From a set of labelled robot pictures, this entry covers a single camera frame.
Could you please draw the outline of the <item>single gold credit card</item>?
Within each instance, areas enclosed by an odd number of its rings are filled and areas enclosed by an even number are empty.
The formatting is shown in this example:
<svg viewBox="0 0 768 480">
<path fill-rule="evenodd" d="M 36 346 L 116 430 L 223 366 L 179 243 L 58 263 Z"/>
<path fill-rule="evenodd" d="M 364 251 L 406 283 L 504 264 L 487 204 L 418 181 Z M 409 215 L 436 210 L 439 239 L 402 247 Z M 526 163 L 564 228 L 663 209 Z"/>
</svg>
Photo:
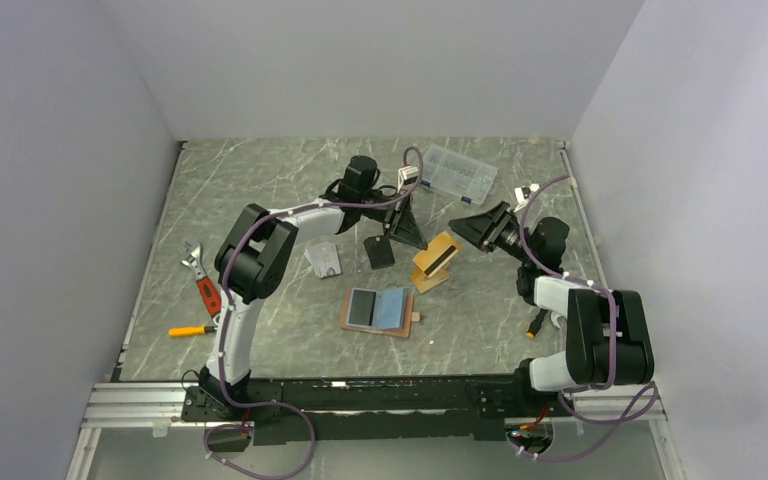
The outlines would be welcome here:
<svg viewBox="0 0 768 480">
<path fill-rule="evenodd" d="M 426 249 L 413 257 L 413 264 L 423 276 L 431 277 L 444 269 L 460 250 L 461 245 L 456 238 L 448 231 L 443 231 L 428 243 Z"/>
</svg>

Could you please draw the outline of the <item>single black credit card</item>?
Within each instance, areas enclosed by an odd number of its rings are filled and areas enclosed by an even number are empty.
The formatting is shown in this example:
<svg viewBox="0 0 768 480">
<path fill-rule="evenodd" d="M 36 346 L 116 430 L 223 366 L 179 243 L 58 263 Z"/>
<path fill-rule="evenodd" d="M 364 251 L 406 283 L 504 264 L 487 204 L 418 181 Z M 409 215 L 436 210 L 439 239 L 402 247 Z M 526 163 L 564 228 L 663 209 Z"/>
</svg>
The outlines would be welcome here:
<svg viewBox="0 0 768 480">
<path fill-rule="evenodd" d="M 375 318 L 378 294 L 372 290 L 352 289 L 346 323 L 361 328 L 371 328 Z"/>
</svg>

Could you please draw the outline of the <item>silver credit cards stack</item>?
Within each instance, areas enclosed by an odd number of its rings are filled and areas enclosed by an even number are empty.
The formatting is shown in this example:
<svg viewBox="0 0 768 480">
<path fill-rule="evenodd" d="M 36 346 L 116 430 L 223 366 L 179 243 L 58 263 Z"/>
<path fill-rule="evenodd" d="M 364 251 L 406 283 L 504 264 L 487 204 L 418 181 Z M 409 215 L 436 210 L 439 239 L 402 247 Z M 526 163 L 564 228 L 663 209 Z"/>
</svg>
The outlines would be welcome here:
<svg viewBox="0 0 768 480">
<path fill-rule="evenodd" d="M 309 246 L 304 252 L 317 278 L 326 279 L 342 274 L 339 253 L 335 244 L 323 242 Z"/>
</svg>

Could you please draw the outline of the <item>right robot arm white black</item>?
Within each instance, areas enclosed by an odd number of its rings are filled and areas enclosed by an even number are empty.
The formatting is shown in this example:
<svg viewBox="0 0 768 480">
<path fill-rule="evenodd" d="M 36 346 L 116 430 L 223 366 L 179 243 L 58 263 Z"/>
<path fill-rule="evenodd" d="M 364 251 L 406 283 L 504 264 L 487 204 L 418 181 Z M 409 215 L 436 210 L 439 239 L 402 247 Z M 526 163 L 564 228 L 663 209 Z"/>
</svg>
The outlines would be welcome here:
<svg viewBox="0 0 768 480">
<path fill-rule="evenodd" d="M 501 202 L 484 213 L 454 219 L 449 227 L 483 252 L 500 249 L 519 260 L 517 292 L 538 308 L 535 320 L 557 315 L 566 322 L 561 352 L 521 365 L 528 377 L 510 391 L 517 411 L 534 415 L 548 404 L 550 392 L 567 388 L 651 381 L 654 355 L 640 294 L 602 293 L 570 280 L 561 267 L 570 231 L 565 222 L 544 217 L 529 229 Z"/>
</svg>

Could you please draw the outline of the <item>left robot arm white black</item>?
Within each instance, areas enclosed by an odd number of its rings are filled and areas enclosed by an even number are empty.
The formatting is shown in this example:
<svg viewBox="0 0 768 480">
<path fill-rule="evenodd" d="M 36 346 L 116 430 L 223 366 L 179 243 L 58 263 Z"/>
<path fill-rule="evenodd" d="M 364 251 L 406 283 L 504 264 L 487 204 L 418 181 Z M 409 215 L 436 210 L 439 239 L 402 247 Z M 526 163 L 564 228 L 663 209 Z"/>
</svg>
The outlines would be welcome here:
<svg viewBox="0 0 768 480">
<path fill-rule="evenodd" d="M 368 156 L 350 159 L 341 178 L 308 203 L 267 209 L 256 203 L 239 215 L 214 260 L 225 298 L 218 333 L 198 384 L 208 407 L 224 420 L 239 417 L 251 405 L 248 384 L 251 348 L 265 300 L 280 286 L 294 247 L 326 235 L 348 231 L 362 218 L 381 224 L 384 234 L 423 250 L 424 240 L 411 210 L 424 161 L 404 162 L 392 195 L 377 188 L 377 162 Z"/>
</svg>

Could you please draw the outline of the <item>brown leather card holder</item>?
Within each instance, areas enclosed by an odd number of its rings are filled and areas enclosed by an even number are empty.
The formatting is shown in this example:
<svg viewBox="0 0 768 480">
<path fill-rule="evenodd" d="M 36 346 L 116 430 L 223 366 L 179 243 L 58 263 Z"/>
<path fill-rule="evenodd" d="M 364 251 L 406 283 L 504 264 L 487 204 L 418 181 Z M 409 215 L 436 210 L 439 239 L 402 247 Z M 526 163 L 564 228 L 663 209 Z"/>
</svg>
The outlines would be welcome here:
<svg viewBox="0 0 768 480">
<path fill-rule="evenodd" d="M 396 338 L 408 338 L 414 324 L 421 321 L 421 315 L 415 306 L 414 295 L 403 288 L 372 290 L 377 296 L 375 318 L 371 328 L 348 325 L 346 317 L 349 307 L 350 288 L 344 298 L 338 325 L 344 330 L 385 335 Z"/>
</svg>

